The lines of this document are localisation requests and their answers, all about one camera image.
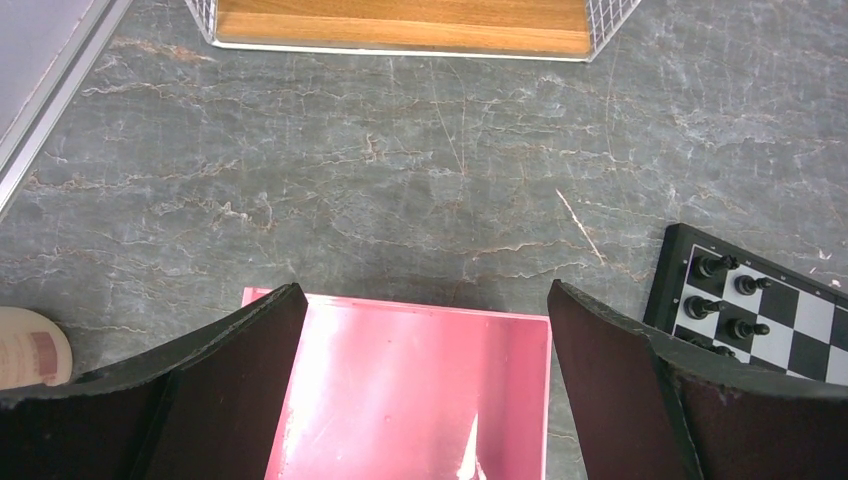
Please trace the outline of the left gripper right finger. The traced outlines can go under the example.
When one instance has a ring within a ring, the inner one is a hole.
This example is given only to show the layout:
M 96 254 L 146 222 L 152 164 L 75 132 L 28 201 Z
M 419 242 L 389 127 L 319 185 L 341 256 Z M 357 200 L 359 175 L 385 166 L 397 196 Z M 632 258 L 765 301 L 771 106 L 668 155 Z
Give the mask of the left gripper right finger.
M 843 479 L 847 390 L 717 355 L 555 280 L 547 297 L 593 479 Z

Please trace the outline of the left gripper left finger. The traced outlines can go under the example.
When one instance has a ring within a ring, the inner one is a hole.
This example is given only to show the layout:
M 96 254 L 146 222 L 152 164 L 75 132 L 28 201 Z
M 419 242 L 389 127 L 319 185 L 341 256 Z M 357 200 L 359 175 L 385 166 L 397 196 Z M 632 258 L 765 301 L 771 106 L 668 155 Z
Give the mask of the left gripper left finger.
M 305 317 L 283 285 L 57 387 L 1 396 L 5 479 L 260 479 Z

